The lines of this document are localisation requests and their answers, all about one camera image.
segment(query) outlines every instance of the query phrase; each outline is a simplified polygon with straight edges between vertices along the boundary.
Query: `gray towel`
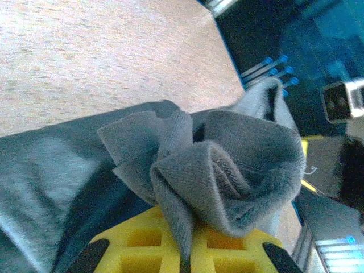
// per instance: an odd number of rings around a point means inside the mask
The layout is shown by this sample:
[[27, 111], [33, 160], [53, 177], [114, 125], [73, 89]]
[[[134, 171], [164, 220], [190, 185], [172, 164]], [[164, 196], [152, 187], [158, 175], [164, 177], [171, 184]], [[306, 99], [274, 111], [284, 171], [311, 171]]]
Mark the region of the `gray towel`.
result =
[[188, 268], [195, 221], [241, 237], [299, 192], [305, 158], [300, 135], [269, 78], [235, 105], [206, 112], [203, 141], [193, 142], [191, 116], [147, 111], [98, 134], [114, 173], [140, 198], [159, 204]]

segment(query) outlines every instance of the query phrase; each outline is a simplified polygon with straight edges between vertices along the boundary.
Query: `camera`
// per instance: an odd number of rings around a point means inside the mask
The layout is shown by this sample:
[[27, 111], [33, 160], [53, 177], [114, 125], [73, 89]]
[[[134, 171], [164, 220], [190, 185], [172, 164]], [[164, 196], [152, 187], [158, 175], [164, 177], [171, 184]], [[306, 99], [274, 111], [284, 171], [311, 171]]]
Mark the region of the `camera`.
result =
[[364, 115], [364, 78], [335, 82], [324, 88], [322, 101], [330, 123], [347, 122]]

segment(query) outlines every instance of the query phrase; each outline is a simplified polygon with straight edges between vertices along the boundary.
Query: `fabric fold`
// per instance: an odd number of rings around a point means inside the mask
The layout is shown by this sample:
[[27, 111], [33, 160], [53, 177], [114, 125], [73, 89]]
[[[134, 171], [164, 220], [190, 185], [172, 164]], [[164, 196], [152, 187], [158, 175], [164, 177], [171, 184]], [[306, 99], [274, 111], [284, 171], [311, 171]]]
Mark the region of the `fabric fold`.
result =
[[249, 92], [257, 96], [250, 106], [248, 93], [230, 109], [206, 115], [200, 142], [193, 142], [192, 118], [182, 111], [164, 119], [137, 113], [98, 131], [117, 165], [114, 173], [140, 198], [160, 205], [182, 271], [196, 220], [241, 237], [299, 192], [305, 158], [278, 94], [282, 85], [269, 79]]

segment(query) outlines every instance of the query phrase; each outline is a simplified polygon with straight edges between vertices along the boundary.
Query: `gray fabric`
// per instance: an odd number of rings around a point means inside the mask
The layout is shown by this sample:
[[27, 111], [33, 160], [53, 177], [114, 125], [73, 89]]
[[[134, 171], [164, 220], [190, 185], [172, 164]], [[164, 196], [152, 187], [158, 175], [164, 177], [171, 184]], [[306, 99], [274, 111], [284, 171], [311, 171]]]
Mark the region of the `gray fabric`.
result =
[[270, 78], [235, 105], [199, 116], [193, 142], [189, 114], [161, 119], [136, 113], [99, 129], [114, 173], [140, 198], [159, 204], [188, 266], [196, 219], [244, 236], [299, 192], [305, 168], [301, 139]]
[[0, 138], [0, 272], [58, 272], [97, 233], [150, 208], [112, 174], [97, 129], [140, 111], [160, 118], [170, 101]]

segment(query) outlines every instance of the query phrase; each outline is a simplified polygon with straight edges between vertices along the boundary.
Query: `yellow plastic part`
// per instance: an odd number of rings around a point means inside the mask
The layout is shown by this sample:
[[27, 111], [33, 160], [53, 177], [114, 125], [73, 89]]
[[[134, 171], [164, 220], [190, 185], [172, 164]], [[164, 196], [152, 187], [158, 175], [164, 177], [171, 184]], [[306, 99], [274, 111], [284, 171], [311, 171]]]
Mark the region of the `yellow plastic part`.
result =
[[282, 243], [254, 229], [243, 238], [232, 238], [206, 225], [196, 229], [191, 249], [191, 273], [277, 273], [263, 243]]
[[95, 236], [109, 247], [95, 273], [178, 273], [180, 253], [158, 207]]
[[[91, 242], [108, 239], [96, 273], [179, 273], [180, 254], [159, 207], [154, 207], [111, 229]], [[277, 273], [262, 243], [282, 246], [259, 230], [243, 238], [218, 233], [207, 225], [193, 235], [191, 273]]]

